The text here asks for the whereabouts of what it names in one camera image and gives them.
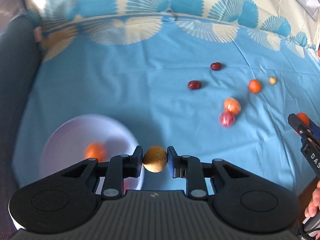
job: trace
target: red ball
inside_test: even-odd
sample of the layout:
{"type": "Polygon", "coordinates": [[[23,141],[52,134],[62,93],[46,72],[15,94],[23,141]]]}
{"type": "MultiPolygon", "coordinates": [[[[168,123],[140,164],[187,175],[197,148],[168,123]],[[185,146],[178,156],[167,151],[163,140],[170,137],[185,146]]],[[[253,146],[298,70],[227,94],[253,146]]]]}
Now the red ball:
{"type": "Polygon", "coordinates": [[[215,62],[211,64],[211,69],[212,70],[220,70],[222,67],[222,64],[220,62],[215,62]]]}
{"type": "Polygon", "coordinates": [[[229,126],[233,125],[235,120],[236,120],[235,115],[230,112],[223,112],[220,115],[220,124],[223,127],[229,127],[229,126]]]}
{"type": "Polygon", "coordinates": [[[193,80],[193,81],[190,81],[188,83],[188,88],[191,89],[191,90],[194,90],[194,89],[199,89],[202,87],[202,84],[200,81],[197,81],[197,80],[193,80]]]}

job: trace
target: human hand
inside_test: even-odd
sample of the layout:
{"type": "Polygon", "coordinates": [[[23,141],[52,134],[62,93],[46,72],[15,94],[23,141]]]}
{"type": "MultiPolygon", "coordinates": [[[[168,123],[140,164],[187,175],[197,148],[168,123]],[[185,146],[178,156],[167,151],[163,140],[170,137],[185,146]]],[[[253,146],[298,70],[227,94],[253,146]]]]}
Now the human hand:
{"type": "MultiPolygon", "coordinates": [[[[312,193],[312,199],[309,206],[306,208],[305,217],[314,217],[320,209],[320,181],[318,181],[317,188],[312,193]]],[[[316,239],[320,237],[320,232],[316,235],[316,239]]]]}

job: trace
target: dark fabric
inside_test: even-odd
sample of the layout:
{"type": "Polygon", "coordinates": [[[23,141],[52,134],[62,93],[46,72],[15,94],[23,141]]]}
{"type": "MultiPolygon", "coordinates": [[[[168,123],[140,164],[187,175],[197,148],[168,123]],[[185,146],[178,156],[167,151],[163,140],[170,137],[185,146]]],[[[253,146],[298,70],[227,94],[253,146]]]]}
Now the dark fabric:
{"type": "Polygon", "coordinates": [[[17,190],[12,154],[23,110],[40,64],[40,55],[27,16],[13,20],[0,36],[0,239],[15,231],[8,203],[17,190]]]}

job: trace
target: logo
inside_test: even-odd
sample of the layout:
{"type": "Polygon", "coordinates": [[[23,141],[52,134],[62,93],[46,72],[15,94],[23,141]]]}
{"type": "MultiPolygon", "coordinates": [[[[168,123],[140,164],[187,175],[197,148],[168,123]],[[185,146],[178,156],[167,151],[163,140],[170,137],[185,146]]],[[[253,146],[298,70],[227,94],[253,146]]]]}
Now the logo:
{"type": "Polygon", "coordinates": [[[154,192],[154,193],[150,194],[150,196],[153,197],[153,198],[156,198],[156,197],[159,197],[159,194],[154,192]]]}
{"type": "Polygon", "coordinates": [[[315,154],[313,153],[313,154],[311,154],[311,159],[313,159],[313,162],[316,164],[316,167],[318,168],[318,169],[320,169],[320,161],[318,162],[318,158],[316,158],[315,159],[315,154]]]}

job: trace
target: ribbed gray surface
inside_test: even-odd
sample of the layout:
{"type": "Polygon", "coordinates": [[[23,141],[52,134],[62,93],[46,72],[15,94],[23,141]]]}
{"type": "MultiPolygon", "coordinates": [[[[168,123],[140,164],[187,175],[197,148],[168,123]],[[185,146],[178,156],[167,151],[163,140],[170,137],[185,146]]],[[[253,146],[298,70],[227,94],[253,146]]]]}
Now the ribbed gray surface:
{"type": "Polygon", "coordinates": [[[116,201],[105,201],[97,214],[78,229],[37,235],[18,231],[12,240],[291,240],[290,231],[257,236],[221,223],[206,202],[185,197],[182,191],[129,191],[116,201]]]}

